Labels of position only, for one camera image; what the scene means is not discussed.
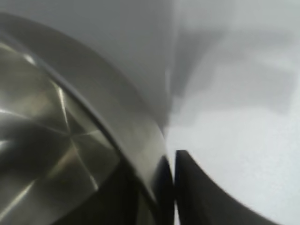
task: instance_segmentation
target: stainless steel bowl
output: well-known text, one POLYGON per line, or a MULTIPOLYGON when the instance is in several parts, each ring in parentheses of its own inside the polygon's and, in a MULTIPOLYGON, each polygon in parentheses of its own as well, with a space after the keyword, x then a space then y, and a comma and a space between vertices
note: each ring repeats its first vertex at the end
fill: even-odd
POLYGON ((77 41, 0 15, 0 224, 57 221, 121 163, 153 223, 172 224, 164 140, 135 90, 77 41))

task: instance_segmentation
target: white surface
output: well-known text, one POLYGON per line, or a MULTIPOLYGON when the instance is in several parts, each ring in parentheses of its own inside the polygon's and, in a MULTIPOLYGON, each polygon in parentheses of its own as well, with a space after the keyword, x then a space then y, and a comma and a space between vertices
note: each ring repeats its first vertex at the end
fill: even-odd
POLYGON ((170 154, 225 191, 300 221, 300 1, 185 0, 171 77, 170 154))

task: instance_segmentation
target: brushed metal surface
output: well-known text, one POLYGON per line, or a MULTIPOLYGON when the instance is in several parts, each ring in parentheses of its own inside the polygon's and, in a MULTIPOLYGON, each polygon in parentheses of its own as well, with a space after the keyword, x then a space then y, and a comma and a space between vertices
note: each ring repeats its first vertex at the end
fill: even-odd
POLYGON ((84 110, 29 56, 0 46, 0 224, 50 224, 119 162, 84 110))

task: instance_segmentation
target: curved edge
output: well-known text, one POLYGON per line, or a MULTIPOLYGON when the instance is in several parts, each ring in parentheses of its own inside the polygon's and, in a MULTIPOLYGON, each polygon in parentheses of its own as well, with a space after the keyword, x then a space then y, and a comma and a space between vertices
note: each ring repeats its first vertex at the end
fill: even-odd
POLYGON ((181 225, 276 225, 230 197, 185 150, 176 152, 175 190, 181 225))
POLYGON ((2 13, 0 38, 29 55, 96 118, 141 181, 159 218, 164 217, 164 204, 171 203, 161 202, 159 196, 172 182, 168 162, 168 182, 156 179, 165 158, 164 139, 131 85, 91 49, 39 23, 2 13))

